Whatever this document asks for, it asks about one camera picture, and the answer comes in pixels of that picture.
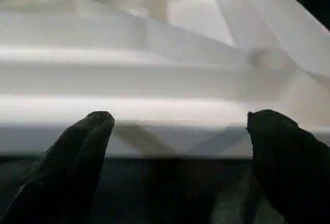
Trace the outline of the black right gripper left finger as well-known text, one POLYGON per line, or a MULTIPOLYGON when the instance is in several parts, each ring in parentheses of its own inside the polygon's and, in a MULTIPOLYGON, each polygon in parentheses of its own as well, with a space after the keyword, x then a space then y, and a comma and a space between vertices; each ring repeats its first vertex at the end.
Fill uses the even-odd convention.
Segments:
POLYGON ((23 176, 1 223, 85 223, 114 124, 93 111, 66 128, 23 176))

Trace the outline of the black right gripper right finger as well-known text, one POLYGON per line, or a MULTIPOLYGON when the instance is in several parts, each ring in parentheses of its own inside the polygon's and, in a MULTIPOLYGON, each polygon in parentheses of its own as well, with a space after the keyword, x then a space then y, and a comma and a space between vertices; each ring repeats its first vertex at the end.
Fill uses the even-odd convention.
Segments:
POLYGON ((270 205, 287 223, 329 223, 329 146, 271 109, 248 112, 246 130, 270 205))

